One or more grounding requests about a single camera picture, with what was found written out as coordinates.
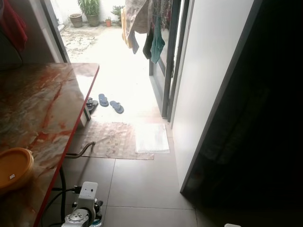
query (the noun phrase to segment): outdoor patio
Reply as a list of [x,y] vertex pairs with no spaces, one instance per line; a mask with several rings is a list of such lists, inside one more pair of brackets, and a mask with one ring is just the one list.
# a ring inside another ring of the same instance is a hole
[[120,102],[125,109],[123,114],[117,114],[111,106],[99,105],[92,117],[105,121],[163,121],[149,79],[149,62],[142,52],[146,34],[136,33],[140,46],[137,54],[126,46],[122,29],[115,24],[111,27],[83,24],[81,28],[70,24],[61,31],[61,36],[71,62],[100,65],[90,96],[98,100],[98,94],[103,93],[108,101]]

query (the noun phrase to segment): red bag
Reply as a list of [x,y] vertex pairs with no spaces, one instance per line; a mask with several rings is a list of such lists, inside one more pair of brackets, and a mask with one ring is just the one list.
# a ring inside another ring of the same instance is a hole
[[0,26],[4,34],[18,51],[24,50],[27,41],[26,25],[21,17],[13,10],[8,0],[4,0],[4,10],[0,18]]

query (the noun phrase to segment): red countertop edge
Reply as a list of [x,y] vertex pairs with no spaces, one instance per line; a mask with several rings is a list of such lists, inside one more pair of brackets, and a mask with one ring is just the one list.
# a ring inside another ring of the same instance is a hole
[[98,68],[97,68],[95,77],[94,77],[94,79],[93,79],[93,81],[92,81],[92,83],[91,83],[91,85],[90,85],[89,91],[88,91],[88,93],[87,93],[87,95],[86,95],[86,98],[85,98],[85,100],[84,100],[84,103],[83,103],[83,106],[82,106],[82,108],[81,108],[80,114],[79,114],[79,116],[78,116],[78,118],[77,118],[77,121],[76,121],[76,123],[75,123],[74,128],[73,128],[72,131],[71,131],[71,135],[70,135],[70,137],[69,137],[69,139],[68,139],[68,141],[67,141],[67,144],[66,144],[66,146],[65,146],[64,152],[62,153],[61,159],[60,159],[60,161],[59,161],[59,163],[58,163],[58,166],[57,166],[57,168],[56,168],[56,171],[55,171],[55,173],[54,173],[54,175],[53,175],[52,181],[51,181],[51,183],[50,183],[50,185],[49,185],[49,187],[48,187],[48,189],[47,189],[47,192],[46,192],[45,197],[44,197],[44,199],[43,199],[43,202],[42,202],[42,204],[41,204],[40,210],[39,210],[39,212],[38,212],[38,214],[37,214],[37,216],[36,216],[36,219],[35,219],[35,222],[34,222],[33,227],[37,227],[37,226],[39,225],[40,219],[41,219],[42,214],[43,214],[43,212],[44,212],[44,209],[45,209],[45,207],[46,207],[46,205],[47,205],[48,198],[49,198],[49,196],[50,196],[50,194],[51,194],[51,191],[52,191],[52,188],[53,188],[53,184],[55,183],[55,180],[56,180],[56,178],[57,178],[57,176],[58,176],[59,170],[60,170],[60,168],[61,168],[61,166],[62,166],[62,164],[63,164],[63,160],[64,160],[64,157],[65,157],[65,154],[67,153],[67,151],[68,151],[68,149],[69,149],[69,147],[70,147],[71,140],[72,140],[72,138],[73,138],[73,136],[74,136],[74,134],[75,134],[75,132],[76,132],[76,129],[77,129],[77,127],[78,127],[78,124],[79,124],[79,122],[80,122],[80,118],[81,118],[82,112],[83,112],[83,110],[84,110],[84,107],[85,107],[85,105],[86,105],[86,101],[87,101],[87,99],[88,99],[88,97],[89,97],[89,94],[90,94],[90,92],[91,92],[91,89],[92,89],[92,87],[93,87],[93,85],[94,85],[94,83],[95,83],[97,74],[98,74],[98,72],[99,72],[99,68],[100,68],[100,66],[98,65]]

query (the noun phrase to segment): teal cloth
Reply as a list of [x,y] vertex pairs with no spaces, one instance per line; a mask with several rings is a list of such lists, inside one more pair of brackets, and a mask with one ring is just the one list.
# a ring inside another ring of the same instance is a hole
[[157,17],[155,23],[155,30],[153,33],[153,41],[151,44],[151,61],[153,63],[156,64],[160,59],[160,54],[163,50],[164,45],[165,42],[161,36],[161,19],[160,17]]

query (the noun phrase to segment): terracotta pot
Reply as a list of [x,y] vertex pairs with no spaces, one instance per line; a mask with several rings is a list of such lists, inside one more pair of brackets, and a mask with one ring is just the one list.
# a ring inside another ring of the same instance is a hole
[[111,27],[112,26],[112,21],[111,20],[105,20],[106,26]]
[[86,15],[87,20],[89,21],[89,26],[96,27],[99,25],[99,15],[88,16]]
[[70,20],[74,27],[82,27],[82,15],[80,13],[71,14]]

